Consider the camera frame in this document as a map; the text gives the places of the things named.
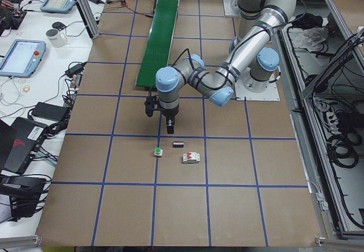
small object on table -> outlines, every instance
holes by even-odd
[[[182,163],[184,164],[198,164],[200,162],[200,154],[195,151],[189,151],[183,154]]]
[[[162,157],[163,150],[161,148],[155,148],[154,150],[154,157]]]
[[[183,141],[173,141],[173,148],[183,148],[184,142]]]

tablet screen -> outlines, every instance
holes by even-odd
[[[0,71],[24,73],[39,43],[17,42]]]

tiled table surface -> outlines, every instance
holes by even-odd
[[[153,2],[128,0],[142,13]],[[126,8],[102,15],[38,228],[43,244],[314,245],[320,230],[282,91],[280,102],[219,108],[185,86],[167,134],[134,90],[150,25]],[[213,70],[237,26],[222,0],[180,0],[170,62],[188,47]],[[182,164],[187,151],[201,163]]]

cup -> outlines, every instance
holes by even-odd
[[[45,35],[48,37],[53,47],[62,47],[68,42],[67,37],[62,32],[54,28],[49,29]]]

white label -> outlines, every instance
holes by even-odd
[[[30,134],[28,135],[28,139],[31,139],[34,141],[38,140],[38,138],[41,135],[43,130],[44,129],[41,127],[34,127],[33,131],[31,131]]]

